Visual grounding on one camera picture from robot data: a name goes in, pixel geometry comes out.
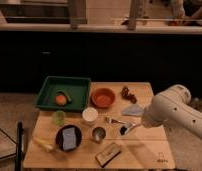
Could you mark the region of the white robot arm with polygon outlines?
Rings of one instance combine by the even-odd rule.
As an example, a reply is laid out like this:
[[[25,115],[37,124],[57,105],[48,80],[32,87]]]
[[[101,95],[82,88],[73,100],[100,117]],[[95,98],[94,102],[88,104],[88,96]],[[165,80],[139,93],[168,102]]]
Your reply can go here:
[[[190,91],[180,84],[157,93],[142,112],[143,126],[158,127],[170,119],[202,139],[202,113],[189,106],[190,100]]]

